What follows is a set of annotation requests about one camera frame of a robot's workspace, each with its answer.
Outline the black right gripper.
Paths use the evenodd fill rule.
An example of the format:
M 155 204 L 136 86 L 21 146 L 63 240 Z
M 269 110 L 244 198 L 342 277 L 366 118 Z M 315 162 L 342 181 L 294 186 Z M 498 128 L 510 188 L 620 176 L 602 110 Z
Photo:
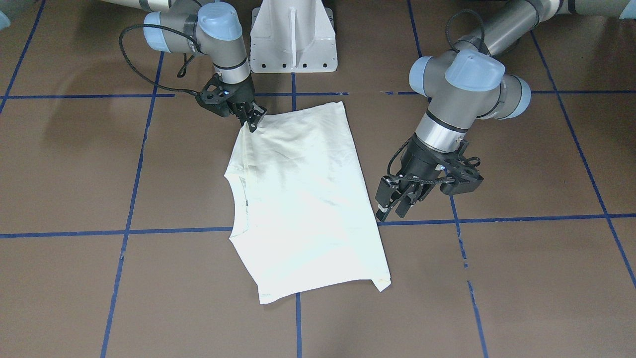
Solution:
M 248 123 L 249 131 L 255 132 L 267 114 L 267 109 L 256 103 L 255 93 L 251 74 L 238 84 L 226 83 L 219 74 L 214 74 L 195 99 L 202 108 L 218 116 L 235 115 L 241 125 Z

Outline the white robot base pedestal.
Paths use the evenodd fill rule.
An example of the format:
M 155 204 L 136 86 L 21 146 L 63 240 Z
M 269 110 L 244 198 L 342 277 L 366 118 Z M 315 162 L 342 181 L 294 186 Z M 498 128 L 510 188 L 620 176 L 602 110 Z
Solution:
M 322 0 L 264 0 L 251 12 L 253 73 L 331 73 L 338 68 L 332 7 Z

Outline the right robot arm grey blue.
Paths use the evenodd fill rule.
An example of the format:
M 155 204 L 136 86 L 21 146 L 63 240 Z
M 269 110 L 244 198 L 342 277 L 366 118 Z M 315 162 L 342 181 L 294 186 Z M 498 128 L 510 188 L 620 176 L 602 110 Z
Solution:
M 130 69 L 142 75 L 124 47 L 125 35 L 135 29 L 143 30 L 152 49 L 184 56 L 178 77 L 184 77 L 195 58 L 207 56 L 213 63 L 213 75 L 204 88 L 197 91 L 164 87 L 164 90 L 191 95 L 200 107 L 217 116 L 236 116 L 241 125 L 256 131 L 267 110 L 256 102 L 237 10 L 222 0 L 169 0 L 165 6 L 156 7 L 141 0 L 139 7 L 147 12 L 145 21 L 125 27 L 118 38 L 121 55 Z

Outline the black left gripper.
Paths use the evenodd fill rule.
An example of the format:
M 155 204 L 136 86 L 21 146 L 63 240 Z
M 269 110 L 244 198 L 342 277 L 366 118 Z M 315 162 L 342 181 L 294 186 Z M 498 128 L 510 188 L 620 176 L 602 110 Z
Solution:
M 475 191 L 484 177 L 477 170 L 480 158 L 464 156 L 468 144 L 467 140 L 460 140 L 456 150 L 445 153 L 411 136 L 393 155 L 393 159 L 400 160 L 400 169 L 393 179 L 389 176 L 380 179 L 375 217 L 384 222 L 392 209 L 398 217 L 406 217 L 437 185 L 445 195 Z

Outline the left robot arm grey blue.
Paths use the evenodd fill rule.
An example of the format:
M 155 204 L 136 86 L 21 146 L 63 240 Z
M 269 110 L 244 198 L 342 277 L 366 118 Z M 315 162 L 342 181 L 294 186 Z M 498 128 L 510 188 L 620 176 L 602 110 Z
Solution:
M 531 102 L 531 89 L 507 75 L 497 55 L 524 34 L 556 14 L 583 14 L 633 19 L 633 0 L 509 0 L 493 18 L 476 16 L 479 27 L 459 39 L 445 36 L 450 49 L 438 57 L 423 56 L 409 72 L 413 91 L 430 99 L 416 130 L 396 152 L 400 170 L 380 179 L 375 195 L 376 218 L 391 211 L 404 217 L 435 186 L 446 195 L 475 191 L 483 181 L 477 157 L 467 158 L 467 131 L 477 119 L 514 118 Z

